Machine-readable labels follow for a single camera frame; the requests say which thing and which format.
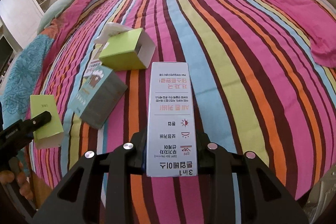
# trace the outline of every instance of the product box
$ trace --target product box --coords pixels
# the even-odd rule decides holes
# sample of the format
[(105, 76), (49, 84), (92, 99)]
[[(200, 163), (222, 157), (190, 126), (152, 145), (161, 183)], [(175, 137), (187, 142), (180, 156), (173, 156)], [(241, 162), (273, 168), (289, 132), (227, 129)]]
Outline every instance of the product box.
[(146, 165), (149, 177), (197, 175), (188, 63), (152, 63)]
[(89, 65), (87, 66), (85, 72), (84, 72), (84, 78), (89, 77), (93, 71), (101, 65), (101, 61), (99, 59), (95, 59), (90, 61)]
[(97, 67), (69, 105), (84, 122), (100, 129), (127, 86), (105, 66)]
[(149, 35), (139, 28), (110, 37), (99, 59), (115, 71), (147, 69), (155, 47)]
[(51, 121), (34, 132), (34, 142), (37, 149), (59, 147), (64, 137), (54, 96), (31, 95), (30, 116), (34, 118), (45, 111), (50, 112)]

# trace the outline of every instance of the light blue pillow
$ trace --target light blue pillow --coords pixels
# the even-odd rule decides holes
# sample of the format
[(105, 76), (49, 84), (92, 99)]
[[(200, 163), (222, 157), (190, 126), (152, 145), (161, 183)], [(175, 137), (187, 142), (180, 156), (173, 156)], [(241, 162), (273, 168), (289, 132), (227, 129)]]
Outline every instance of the light blue pillow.
[(37, 28), (37, 34), (40, 34), (46, 27), (49, 27), (51, 21), (61, 15), (63, 11), (70, 7), (75, 0), (57, 0), (44, 13), (40, 25)]

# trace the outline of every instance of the hand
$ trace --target hand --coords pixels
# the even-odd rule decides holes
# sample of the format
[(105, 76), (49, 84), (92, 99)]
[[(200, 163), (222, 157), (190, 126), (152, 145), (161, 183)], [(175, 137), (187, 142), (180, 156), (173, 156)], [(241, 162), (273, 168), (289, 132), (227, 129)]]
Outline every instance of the hand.
[[(19, 167), (22, 170), (23, 164), (20, 162)], [(10, 171), (2, 171), (0, 172), (0, 183), (2, 185), (6, 185), (14, 180), (15, 176)], [(20, 194), (23, 195), (26, 199), (32, 200), (33, 199), (33, 192), (30, 189), (29, 182), (27, 181), (26, 174), (21, 172), (16, 177), (17, 183), (20, 185)]]

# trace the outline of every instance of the green box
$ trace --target green box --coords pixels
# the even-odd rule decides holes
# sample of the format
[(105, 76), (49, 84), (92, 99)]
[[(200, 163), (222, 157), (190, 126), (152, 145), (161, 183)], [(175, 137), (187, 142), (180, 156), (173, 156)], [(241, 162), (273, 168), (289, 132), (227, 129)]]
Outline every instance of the green box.
[(139, 28), (110, 37), (99, 59), (115, 71), (147, 69), (155, 48), (149, 35)]

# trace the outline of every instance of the printed icon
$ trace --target printed icon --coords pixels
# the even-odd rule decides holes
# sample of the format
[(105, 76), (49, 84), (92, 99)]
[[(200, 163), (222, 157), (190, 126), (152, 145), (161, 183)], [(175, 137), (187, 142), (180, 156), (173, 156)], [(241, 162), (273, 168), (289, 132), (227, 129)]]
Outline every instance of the printed icon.
[(190, 132), (181, 132), (182, 138), (189, 138)]
[(181, 145), (180, 147), (182, 148), (182, 152), (188, 152), (190, 151), (189, 148), (192, 148), (193, 146), (192, 145)]
[(184, 120), (182, 120), (181, 123), (182, 123), (182, 126), (186, 127), (188, 125), (188, 120), (184, 119)]

